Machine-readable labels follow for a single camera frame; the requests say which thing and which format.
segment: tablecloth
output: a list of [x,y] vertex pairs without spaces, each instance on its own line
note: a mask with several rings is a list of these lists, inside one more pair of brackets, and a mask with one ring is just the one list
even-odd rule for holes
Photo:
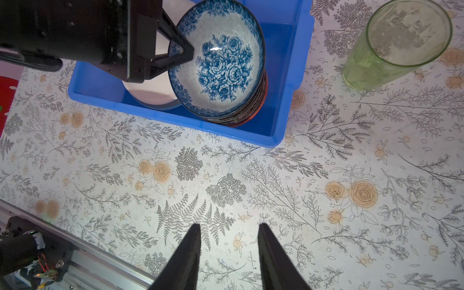
[[314,289],[464,288],[464,6],[453,41],[370,91],[341,69],[383,1],[315,0],[276,148],[70,100],[74,62],[25,69],[0,140],[0,196],[158,275],[192,223],[198,289],[261,289],[267,223]]

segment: blue plastic tub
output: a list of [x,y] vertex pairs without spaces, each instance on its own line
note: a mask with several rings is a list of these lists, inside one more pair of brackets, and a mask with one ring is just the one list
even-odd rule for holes
[[293,91],[303,81],[313,32],[311,0],[243,0],[258,19],[266,42],[269,89],[260,112],[248,123],[230,128],[203,121],[183,106],[167,111],[143,107],[122,82],[88,63],[78,62],[69,85],[72,100],[147,119],[274,147],[284,138]]

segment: green glass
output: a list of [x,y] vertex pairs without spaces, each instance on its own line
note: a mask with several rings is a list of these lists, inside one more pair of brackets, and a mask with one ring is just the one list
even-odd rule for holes
[[451,41],[451,19],[431,0],[393,0],[374,12],[343,67],[357,90],[391,82],[439,57]]

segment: blue and white bowl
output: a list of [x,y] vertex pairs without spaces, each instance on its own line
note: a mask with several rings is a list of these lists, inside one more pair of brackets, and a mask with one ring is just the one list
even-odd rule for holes
[[[169,70],[178,99],[205,118],[233,114],[253,96],[264,72],[265,45],[253,14],[235,0],[205,0],[177,25],[193,45],[193,60]],[[169,56],[181,48],[174,42]]]

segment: red cloth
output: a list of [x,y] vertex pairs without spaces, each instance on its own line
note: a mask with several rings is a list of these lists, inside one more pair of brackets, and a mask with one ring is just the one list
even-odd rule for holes
[[3,133],[7,115],[13,102],[18,81],[9,77],[0,77],[0,135]]

